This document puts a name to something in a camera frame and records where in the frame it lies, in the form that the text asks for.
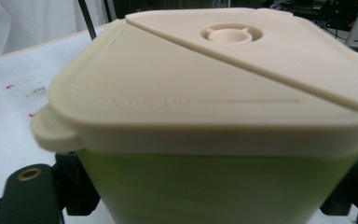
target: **translucent green plastic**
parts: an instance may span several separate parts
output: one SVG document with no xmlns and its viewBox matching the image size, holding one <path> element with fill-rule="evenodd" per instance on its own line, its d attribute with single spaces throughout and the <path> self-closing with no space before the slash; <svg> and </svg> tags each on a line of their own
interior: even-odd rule
<svg viewBox="0 0 358 224">
<path fill-rule="evenodd" d="M 117 224 L 302 224 L 357 160 L 78 153 Z"/>
</svg>

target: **white backdrop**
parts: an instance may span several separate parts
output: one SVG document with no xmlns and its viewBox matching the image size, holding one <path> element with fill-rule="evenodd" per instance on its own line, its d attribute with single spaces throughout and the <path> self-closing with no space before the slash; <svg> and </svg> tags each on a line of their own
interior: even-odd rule
<svg viewBox="0 0 358 224">
<path fill-rule="evenodd" d="M 103 0 L 86 0 L 94 26 L 107 23 Z M 77 0 L 0 0 L 0 55 L 87 29 Z"/>
</svg>

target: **table surface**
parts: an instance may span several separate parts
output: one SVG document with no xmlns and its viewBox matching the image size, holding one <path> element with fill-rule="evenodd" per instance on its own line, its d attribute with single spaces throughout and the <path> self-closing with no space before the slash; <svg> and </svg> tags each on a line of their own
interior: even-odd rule
<svg viewBox="0 0 358 224">
<path fill-rule="evenodd" d="M 82 32 L 0 57 L 0 197 L 6 179 L 16 170 L 55 163 L 54 154 L 36 144 L 30 122 L 48 102 L 50 81 L 90 42 L 89 34 Z M 356 209 L 349 217 L 326 217 L 318 211 L 309 224 L 350 224 L 353 217 Z M 88 217 L 65 215 L 65 222 L 114 223 L 103 203 Z"/>
</svg>

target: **plastic container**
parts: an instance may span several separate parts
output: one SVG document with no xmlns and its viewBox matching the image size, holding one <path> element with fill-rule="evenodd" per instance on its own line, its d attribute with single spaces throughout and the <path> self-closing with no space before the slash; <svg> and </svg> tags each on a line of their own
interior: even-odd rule
<svg viewBox="0 0 358 224">
<path fill-rule="evenodd" d="M 306 223 L 358 158 L 356 55 L 265 9 L 126 21 L 55 78 L 39 145 L 77 151 L 117 224 Z"/>
</svg>

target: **white tabletop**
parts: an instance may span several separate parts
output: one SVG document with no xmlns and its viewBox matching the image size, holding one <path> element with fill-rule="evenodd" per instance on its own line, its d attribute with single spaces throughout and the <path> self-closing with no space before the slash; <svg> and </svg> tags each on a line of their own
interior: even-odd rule
<svg viewBox="0 0 358 224">
<path fill-rule="evenodd" d="M 55 163 L 54 154 L 36 144 L 30 122 L 48 102 L 52 78 L 88 44 L 90 36 L 83 32 L 0 57 L 0 197 L 13 172 L 31 164 Z M 356 217 L 355 210 L 351 216 Z M 114 223 L 102 203 L 90 216 L 65 217 L 65 222 Z M 318 211 L 309 224 L 333 223 L 352 222 L 349 217 L 325 217 Z"/>
</svg>

